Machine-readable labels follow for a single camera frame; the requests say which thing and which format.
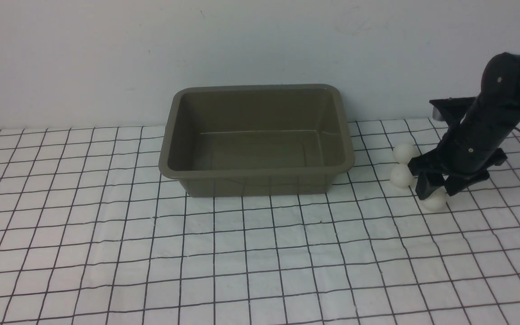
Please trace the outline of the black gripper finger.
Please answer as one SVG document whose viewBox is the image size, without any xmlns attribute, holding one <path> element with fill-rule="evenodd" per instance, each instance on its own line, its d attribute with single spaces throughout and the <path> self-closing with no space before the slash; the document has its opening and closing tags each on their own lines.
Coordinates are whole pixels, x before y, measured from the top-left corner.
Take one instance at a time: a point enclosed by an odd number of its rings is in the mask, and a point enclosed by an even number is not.
<svg viewBox="0 0 520 325">
<path fill-rule="evenodd" d="M 436 190 L 444 186 L 445 179 L 441 174 L 419 174 L 416 183 L 416 194 L 420 200 L 426 200 Z"/>
</svg>

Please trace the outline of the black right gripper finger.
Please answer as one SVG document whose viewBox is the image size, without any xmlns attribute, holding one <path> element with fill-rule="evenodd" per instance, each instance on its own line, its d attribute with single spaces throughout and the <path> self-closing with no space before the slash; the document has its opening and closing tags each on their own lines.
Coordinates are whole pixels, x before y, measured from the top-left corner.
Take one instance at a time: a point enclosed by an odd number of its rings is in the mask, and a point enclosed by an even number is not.
<svg viewBox="0 0 520 325">
<path fill-rule="evenodd" d="M 449 175 L 445 180 L 445 190 L 449 196 L 454 196 L 472 185 L 487 181 L 489 177 L 490 174 L 486 169 L 468 176 Z"/>
</svg>

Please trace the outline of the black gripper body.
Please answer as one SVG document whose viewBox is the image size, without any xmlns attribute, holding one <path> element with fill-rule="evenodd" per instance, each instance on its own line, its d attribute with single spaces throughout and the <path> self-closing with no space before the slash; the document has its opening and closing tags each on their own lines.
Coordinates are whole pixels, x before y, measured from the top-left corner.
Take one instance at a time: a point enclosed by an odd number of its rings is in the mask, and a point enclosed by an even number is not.
<svg viewBox="0 0 520 325">
<path fill-rule="evenodd" d="M 519 122 L 520 107 L 476 97 L 463 119 L 448 125 L 434 150 L 409 162 L 410 172 L 468 176 L 482 171 Z"/>
</svg>

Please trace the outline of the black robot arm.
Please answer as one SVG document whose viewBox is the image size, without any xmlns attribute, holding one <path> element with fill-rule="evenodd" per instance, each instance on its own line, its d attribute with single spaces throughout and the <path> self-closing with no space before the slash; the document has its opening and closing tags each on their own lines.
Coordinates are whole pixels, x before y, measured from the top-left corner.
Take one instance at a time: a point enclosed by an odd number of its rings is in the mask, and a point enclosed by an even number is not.
<svg viewBox="0 0 520 325">
<path fill-rule="evenodd" d="M 422 200 L 440 188 L 454 196 L 486 181 L 488 169 L 507 160 L 500 145 L 520 123 L 520 54 L 493 57 L 476 97 L 436 99 L 431 105 L 434 119 L 448 129 L 435 149 L 407 165 Z"/>
</svg>

